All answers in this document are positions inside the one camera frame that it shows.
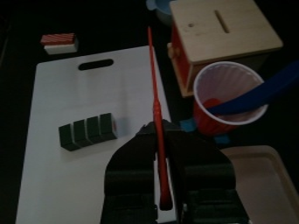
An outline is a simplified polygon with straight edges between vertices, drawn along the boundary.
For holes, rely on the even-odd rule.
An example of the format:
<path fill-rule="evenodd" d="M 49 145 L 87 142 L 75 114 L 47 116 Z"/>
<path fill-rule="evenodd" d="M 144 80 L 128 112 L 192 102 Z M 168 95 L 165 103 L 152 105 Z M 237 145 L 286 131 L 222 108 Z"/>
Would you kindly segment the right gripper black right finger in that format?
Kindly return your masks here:
<path fill-rule="evenodd" d="M 162 121 L 178 224 L 248 224 L 233 165 L 217 146 Z"/>

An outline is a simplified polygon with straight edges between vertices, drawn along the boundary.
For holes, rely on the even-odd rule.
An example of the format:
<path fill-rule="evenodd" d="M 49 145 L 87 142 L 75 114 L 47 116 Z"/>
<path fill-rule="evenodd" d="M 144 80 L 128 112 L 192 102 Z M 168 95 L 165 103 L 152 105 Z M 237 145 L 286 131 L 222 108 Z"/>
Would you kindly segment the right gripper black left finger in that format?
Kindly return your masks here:
<path fill-rule="evenodd" d="M 154 146 L 149 122 L 108 161 L 98 224 L 156 224 Z"/>

